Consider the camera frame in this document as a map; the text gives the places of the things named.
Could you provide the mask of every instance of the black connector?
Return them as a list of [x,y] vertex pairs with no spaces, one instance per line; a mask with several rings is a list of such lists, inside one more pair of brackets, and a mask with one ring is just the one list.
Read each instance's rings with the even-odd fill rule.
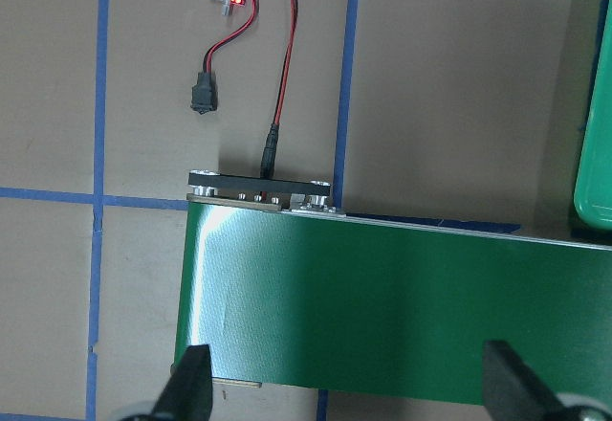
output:
[[198,74],[198,82],[191,88],[191,108],[200,115],[217,109],[217,88],[212,81],[212,74]]
[[261,168],[259,177],[262,179],[272,179],[274,176],[274,161],[276,160],[276,144],[278,144],[278,124],[270,126],[270,132],[266,138],[266,146],[261,156]]

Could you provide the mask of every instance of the red wire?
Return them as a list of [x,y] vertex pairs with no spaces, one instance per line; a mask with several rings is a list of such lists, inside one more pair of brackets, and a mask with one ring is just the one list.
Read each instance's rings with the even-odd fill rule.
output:
[[223,45],[225,45],[228,41],[232,40],[237,35],[239,35],[243,31],[245,31],[252,24],[252,22],[255,20],[255,17],[257,16],[257,0],[251,0],[251,4],[252,4],[251,17],[249,17],[247,22],[245,22],[242,26],[240,26],[239,29],[237,29],[236,31],[232,32],[230,35],[225,37],[223,40],[221,40],[221,41],[215,43],[214,45],[212,45],[212,47],[208,50],[208,56],[207,56],[207,62],[206,62],[206,67],[207,67],[207,72],[208,73],[210,73],[211,70],[212,70],[212,54],[215,51],[217,51],[219,48],[221,48]]
[[283,102],[285,100],[285,91],[287,89],[287,79],[289,77],[289,64],[291,62],[291,53],[294,47],[295,37],[295,24],[296,24],[296,8],[295,0],[291,0],[291,32],[289,34],[289,43],[287,43],[287,52],[285,53],[285,63],[283,66],[283,75],[280,80],[280,91],[278,93],[278,104],[276,106],[276,113],[274,113],[274,124],[280,125],[280,114],[283,109]]

